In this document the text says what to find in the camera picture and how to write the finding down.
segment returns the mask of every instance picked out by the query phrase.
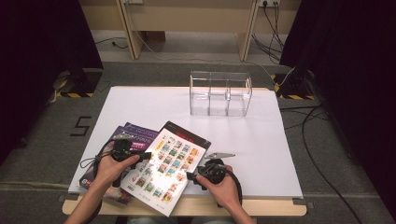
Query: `magazine cover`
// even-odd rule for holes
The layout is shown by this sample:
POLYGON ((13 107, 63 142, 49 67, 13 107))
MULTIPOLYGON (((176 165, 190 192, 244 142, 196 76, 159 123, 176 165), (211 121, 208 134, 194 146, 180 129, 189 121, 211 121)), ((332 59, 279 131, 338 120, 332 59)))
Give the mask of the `magazine cover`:
POLYGON ((131 170, 121 188, 166 216, 170 216, 188 179, 210 142, 168 121, 147 152, 151 159, 131 170))
MULTIPOLYGON (((149 145, 157 137, 159 132, 153 131, 150 129, 146 129, 146 128, 142 128, 142 127, 133 125, 131 123, 126 123, 124 127, 119 126, 111 137, 113 137, 114 135, 120 134, 120 133, 128 133, 134 137, 132 140, 133 143, 131 145, 130 150, 146 151, 146 149, 149 148, 149 145)), ((113 145, 114 145, 113 142, 110 142, 109 144, 107 144, 107 146, 104 149, 104 152, 110 151, 113 148, 113 145)), ((126 175, 126 174, 128 174, 128 172, 129 172, 129 170, 126 170, 122 173, 122 175, 126 175)), ((81 188, 88 189, 93 180, 94 180, 93 164, 91 164, 90 167, 85 172, 85 174, 78 181, 78 185, 81 188)), ((121 188, 113 188, 113 187, 110 187, 106 191, 105 197, 113 199, 113 200, 115 200, 119 203, 123 203, 123 204, 127 204, 132 199, 132 196, 129 193, 127 193, 125 190, 123 190, 121 188)))

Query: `floor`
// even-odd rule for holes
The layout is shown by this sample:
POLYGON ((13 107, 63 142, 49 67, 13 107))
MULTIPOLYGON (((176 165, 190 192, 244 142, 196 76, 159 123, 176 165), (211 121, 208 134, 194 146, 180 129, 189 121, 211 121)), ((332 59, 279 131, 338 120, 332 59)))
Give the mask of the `floor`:
MULTIPOLYGON (((291 69, 272 62, 254 42, 250 44, 247 62, 240 62, 234 35, 167 33, 165 43, 148 43, 149 48, 143 48, 138 60, 132 60, 129 50, 123 48, 126 46, 123 32, 92 31, 92 35, 95 42, 101 42, 97 48, 105 66, 95 97, 58 98, 43 112, 28 136, 28 146, 10 153, 0 167, 2 223, 62 223, 65 220, 64 197, 73 167, 78 165, 92 129, 80 138, 69 134, 76 131, 76 118, 81 115, 92 116, 86 125, 94 126, 108 86, 131 81, 125 74, 134 76, 135 85, 171 86, 173 76, 190 68, 243 68, 260 78, 257 78, 257 87, 272 90, 269 76, 288 73, 291 69), (121 48, 114 47, 113 41, 121 48), (164 68, 164 74, 155 77, 159 69, 164 68), (66 147, 67 151, 59 150, 60 147, 66 147)), ((263 44, 270 45, 270 35, 257 37, 263 44)), ((359 223, 357 219, 361 223, 395 223, 362 168, 348 157, 325 109, 320 108, 316 116, 303 125, 312 106, 319 105, 318 97, 312 101, 279 99, 278 103, 308 212, 303 217, 260 217, 258 223, 359 223)), ((93 223, 115 223, 115 220, 113 216, 100 216, 93 223)))

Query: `person's left hand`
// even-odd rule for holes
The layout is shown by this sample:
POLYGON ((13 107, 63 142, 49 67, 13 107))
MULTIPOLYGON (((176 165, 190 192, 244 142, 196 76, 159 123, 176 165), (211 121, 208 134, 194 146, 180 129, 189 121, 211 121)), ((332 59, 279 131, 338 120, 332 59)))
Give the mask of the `person's left hand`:
POLYGON ((125 161, 114 161, 110 155, 104 156, 99 162, 99 169, 94 184, 111 186, 120 174, 139 160, 140 156, 134 155, 125 161))

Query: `transparent plastic box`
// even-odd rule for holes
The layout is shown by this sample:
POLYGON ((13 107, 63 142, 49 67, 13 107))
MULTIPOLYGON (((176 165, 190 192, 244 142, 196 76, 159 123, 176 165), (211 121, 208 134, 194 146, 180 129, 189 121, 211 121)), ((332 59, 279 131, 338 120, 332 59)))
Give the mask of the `transparent plastic box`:
POLYGON ((244 117, 252 94, 249 73, 192 71, 192 115, 244 117))

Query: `desk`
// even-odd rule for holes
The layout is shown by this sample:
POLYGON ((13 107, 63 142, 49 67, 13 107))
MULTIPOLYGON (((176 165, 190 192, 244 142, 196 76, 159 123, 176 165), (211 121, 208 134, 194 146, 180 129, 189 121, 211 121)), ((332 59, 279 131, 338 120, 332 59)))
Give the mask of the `desk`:
MULTIPOLYGON (((242 184, 244 208, 254 217, 303 216, 305 205, 293 203, 303 198, 283 129, 275 93, 253 90, 246 117, 190 115, 189 88, 113 87, 93 129, 82 160, 92 158, 118 125, 132 122, 160 130, 166 121, 192 131, 212 142, 207 153, 230 152, 230 164, 242 184)), ((78 167, 69 192, 81 193, 76 186, 85 171, 78 167)), ((70 214, 76 201, 64 203, 70 214)), ((133 200, 127 206, 105 200, 100 214, 158 216, 147 205, 133 200)), ((191 182, 171 216, 228 215, 208 191, 191 182)))
POLYGON ((243 61, 257 10, 257 0, 144 0, 143 5, 117 0, 117 4, 133 59, 139 58, 143 46, 138 31, 180 31, 234 33, 243 61))

